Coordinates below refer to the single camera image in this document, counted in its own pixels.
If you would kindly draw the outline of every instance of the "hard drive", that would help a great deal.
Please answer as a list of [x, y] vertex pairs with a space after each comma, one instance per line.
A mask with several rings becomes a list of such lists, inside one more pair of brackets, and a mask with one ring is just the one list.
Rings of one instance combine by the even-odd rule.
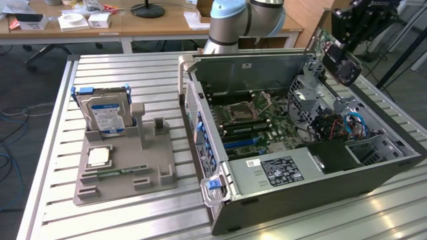
[[71, 96], [82, 109], [87, 130], [100, 131], [104, 138], [125, 135], [126, 127], [135, 125], [131, 116], [131, 88], [71, 88]]

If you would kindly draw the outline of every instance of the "blue hard drive label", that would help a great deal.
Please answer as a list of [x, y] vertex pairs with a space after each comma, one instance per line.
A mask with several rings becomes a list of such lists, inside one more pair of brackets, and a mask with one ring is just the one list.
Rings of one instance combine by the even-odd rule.
[[274, 187], [305, 180], [291, 156], [262, 161], [261, 165]]
[[125, 131], [126, 124], [119, 104], [100, 104], [91, 106], [99, 130], [104, 134], [117, 134]]

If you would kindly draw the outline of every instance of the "motherboard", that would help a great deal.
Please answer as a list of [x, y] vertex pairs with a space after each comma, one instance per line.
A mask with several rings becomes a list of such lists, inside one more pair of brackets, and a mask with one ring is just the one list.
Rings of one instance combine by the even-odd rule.
[[305, 142], [283, 95], [265, 90], [211, 97], [209, 103], [230, 160], [293, 150]]

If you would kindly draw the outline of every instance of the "lamp base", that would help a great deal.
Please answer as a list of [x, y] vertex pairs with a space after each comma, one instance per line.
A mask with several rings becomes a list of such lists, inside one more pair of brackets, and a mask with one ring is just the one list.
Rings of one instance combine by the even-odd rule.
[[137, 4], [133, 6], [131, 10], [133, 14], [141, 18], [155, 19], [162, 17], [166, 14], [166, 9], [155, 4], [149, 5], [150, 8], [146, 7], [146, 4]]

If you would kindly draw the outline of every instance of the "handle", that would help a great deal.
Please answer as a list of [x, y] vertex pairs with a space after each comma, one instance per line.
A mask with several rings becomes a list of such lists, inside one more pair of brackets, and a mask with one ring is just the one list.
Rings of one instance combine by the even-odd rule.
[[222, 180], [221, 175], [217, 174], [209, 178], [202, 179], [201, 181], [201, 189], [202, 189], [202, 196], [203, 196], [203, 200], [205, 200], [205, 204], [206, 206], [209, 206], [210, 208], [214, 206], [218, 206], [222, 204], [222, 202], [225, 202], [226, 200], [229, 200], [229, 196], [223, 196], [219, 199], [214, 199], [211, 196], [211, 191], [207, 189], [207, 184], [210, 181], [213, 180]]

